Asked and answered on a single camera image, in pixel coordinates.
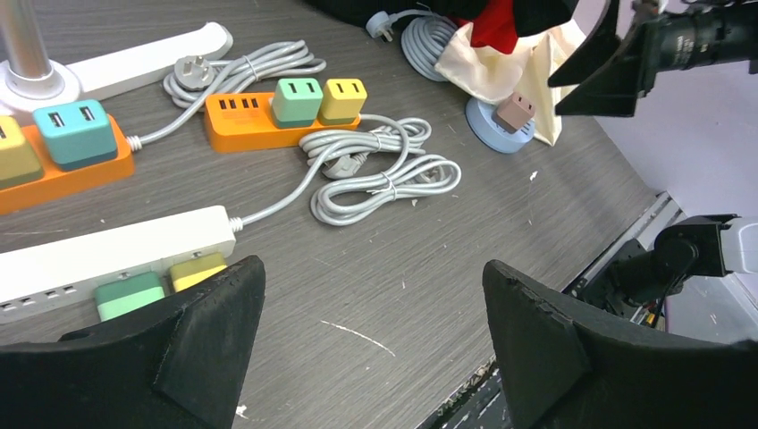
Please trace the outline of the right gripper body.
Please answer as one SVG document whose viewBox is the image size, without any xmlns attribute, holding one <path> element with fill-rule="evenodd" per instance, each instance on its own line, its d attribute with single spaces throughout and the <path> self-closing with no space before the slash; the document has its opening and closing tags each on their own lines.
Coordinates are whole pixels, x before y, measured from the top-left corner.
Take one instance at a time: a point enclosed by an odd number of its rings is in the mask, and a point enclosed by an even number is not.
<svg viewBox="0 0 758 429">
<path fill-rule="evenodd" d="M 630 35 L 640 39 L 639 70 L 684 71 L 723 63 L 748 63 L 757 73 L 757 3 L 755 1 L 685 1 L 682 12 L 664 9 L 662 1 L 635 1 Z"/>
</svg>

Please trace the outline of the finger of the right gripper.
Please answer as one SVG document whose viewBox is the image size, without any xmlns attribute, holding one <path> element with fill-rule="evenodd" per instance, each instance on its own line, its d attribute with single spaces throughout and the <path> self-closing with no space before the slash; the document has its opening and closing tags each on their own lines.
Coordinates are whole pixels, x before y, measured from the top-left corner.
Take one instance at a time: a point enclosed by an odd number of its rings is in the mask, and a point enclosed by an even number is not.
<svg viewBox="0 0 758 429">
<path fill-rule="evenodd" d="M 617 34 L 619 5 L 620 0 L 605 2 L 592 32 L 547 80 L 550 88 L 582 84 L 611 59 L 621 43 Z"/>
<path fill-rule="evenodd" d="M 555 107 L 564 116 L 631 117 L 637 100 L 653 89 L 657 71 L 658 30 L 654 26 L 635 26 L 624 38 L 611 59 Z"/>
</svg>

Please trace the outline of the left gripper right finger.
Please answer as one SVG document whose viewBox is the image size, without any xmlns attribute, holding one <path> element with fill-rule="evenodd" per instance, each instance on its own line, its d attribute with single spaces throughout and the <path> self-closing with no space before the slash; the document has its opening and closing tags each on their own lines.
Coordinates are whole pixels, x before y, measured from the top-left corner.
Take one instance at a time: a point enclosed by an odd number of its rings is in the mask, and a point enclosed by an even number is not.
<svg viewBox="0 0 758 429">
<path fill-rule="evenodd" d="M 485 264 L 485 305 L 493 277 L 518 271 Z M 701 341 L 633 324 L 533 283 L 502 286 L 522 301 L 527 321 L 544 310 L 566 318 L 585 355 L 585 369 L 551 405 L 509 406 L 517 428 L 754 428 L 757 344 Z"/>
</svg>

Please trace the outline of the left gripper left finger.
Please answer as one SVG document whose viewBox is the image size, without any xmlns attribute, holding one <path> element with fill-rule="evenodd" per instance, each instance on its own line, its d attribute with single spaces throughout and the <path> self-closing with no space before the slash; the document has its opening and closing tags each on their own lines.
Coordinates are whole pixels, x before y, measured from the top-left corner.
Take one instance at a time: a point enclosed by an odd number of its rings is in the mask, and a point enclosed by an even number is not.
<svg viewBox="0 0 758 429">
<path fill-rule="evenodd" d="M 58 341 L 1 348 L 4 428 L 229 428 L 265 302 L 249 256 Z"/>
</svg>

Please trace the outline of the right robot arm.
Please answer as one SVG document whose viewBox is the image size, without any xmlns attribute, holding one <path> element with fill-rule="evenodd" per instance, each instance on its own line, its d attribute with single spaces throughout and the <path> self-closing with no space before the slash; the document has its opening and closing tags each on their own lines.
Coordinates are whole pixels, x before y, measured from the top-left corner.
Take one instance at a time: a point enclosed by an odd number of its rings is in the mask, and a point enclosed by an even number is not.
<svg viewBox="0 0 758 429">
<path fill-rule="evenodd" d="M 592 32 L 547 83 L 567 87 L 559 116 L 631 117 L 660 72 L 746 62 L 757 72 L 757 4 L 690 1 L 680 13 L 661 1 L 635 1 L 624 36 L 617 33 L 619 3 L 605 3 Z M 622 316 L 645 311 L 655 327 L 669 296 L 695 276 L 725 277 L 757 270 L 757 221 L 737 214 L 697 215 L 662 229 L 650 249 L 629 240 L 591 278 L 569 293 Z"/>
</svg>

